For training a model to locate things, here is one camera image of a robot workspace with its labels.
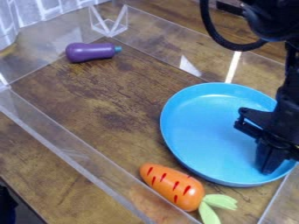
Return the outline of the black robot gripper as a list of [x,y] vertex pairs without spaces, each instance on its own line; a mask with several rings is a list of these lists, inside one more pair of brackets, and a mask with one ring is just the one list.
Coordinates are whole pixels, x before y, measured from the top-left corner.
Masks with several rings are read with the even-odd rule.
[[287,159],[299,161],[299,87],[283,85],[276,91],[272,112],[252,108],[238,110],[234,127],[255,139],[268,134],[275,140],[256,143],[256,168],[268,175]]

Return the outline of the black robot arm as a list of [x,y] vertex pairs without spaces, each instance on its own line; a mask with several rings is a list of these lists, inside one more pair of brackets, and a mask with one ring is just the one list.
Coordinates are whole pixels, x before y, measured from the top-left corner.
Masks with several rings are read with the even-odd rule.
[[286,160],[299,161],[299,0],[240,0],[252,32],[284,44],[284,83],[271,112],[240,108],[235,128],[256,139],[256,168],[272,173]]

